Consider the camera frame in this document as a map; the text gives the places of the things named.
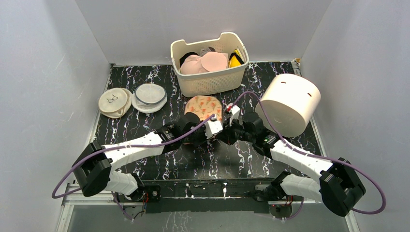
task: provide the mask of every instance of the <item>black fabric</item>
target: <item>black fabric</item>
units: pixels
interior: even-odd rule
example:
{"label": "black fabric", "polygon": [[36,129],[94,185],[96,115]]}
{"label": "black fabric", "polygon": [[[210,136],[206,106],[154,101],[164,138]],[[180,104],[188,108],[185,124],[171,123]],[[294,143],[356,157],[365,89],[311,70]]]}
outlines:
{"label": "black fabric", "polygon": [[179,67],[182,66],[182,64],[185,62],[185,59],[188,58],[190,55],[197,55],[197,56],[198,56],[198,53],[196,53],[196,52],[188,52],[187,54],[185,54],[183,57],[181,57],[181,58],[179,59]]}

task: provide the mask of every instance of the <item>white round box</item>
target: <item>white round box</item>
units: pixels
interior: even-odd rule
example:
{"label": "white round box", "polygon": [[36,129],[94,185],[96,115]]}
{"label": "white round box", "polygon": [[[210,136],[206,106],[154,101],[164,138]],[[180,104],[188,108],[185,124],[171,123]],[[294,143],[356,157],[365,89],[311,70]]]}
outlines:
{"label": "white round box", "polygon": [[[294,74],[276,76],[261,98],[272,124],[285,137],[296,137],[305,131],[321,99],[318,88],[303,77]],[[255,112],[273,131],[258,104]]]}

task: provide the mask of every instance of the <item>black bracket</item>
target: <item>black bracket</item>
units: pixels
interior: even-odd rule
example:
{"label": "black bracket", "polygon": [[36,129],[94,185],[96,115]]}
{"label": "black bracket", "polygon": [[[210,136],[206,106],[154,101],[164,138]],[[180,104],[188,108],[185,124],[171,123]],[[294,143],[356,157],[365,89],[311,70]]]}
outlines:
{"label": "black bracket", "polygon": [[[86,146],[73,166],[86,156],[101,149],[97,141],[91,142]],[[74,170],[75,178],[85,197],[93,196],[104,190],[110,180],[110,173],[111,164],[104,153],[88,159],[83,165]]]}
{"label": "black bracket", "polygon": [[[344,158],[339,160],[350,164]],[[320,192],[324,205],[336,215],[346,216],[366,193],[365,186],[352,168],[339,163],[321,174]]]}

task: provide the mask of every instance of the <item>yellow object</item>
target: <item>yellow object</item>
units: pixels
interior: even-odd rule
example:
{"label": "yellow object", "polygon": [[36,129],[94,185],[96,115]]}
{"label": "yellow object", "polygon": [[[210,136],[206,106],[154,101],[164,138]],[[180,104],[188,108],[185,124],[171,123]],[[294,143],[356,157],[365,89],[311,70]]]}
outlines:
{"label": "yellow object", "polygon": [[239,66],[241,64],[244,64],[240,53],[238,50],[234,50],[234,52],[231,53],[231,56],[229,57],[229,68]]}

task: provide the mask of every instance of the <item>orange patterned cloth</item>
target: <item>orange patterned cloth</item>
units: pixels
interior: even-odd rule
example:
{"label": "orange patterned cloth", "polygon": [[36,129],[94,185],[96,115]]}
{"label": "orange patterned cloth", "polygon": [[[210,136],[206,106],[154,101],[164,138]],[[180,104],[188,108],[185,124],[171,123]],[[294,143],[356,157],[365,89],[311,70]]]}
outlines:
{"label": "orange patterned cloth", "polygon": [[185,113],[192,112],[200,120],[205,120],[211,114],[215,114],[219,121],[222,121],[222,104],[218,99],[210,96],[196,96],[191,98],[185,106]]}

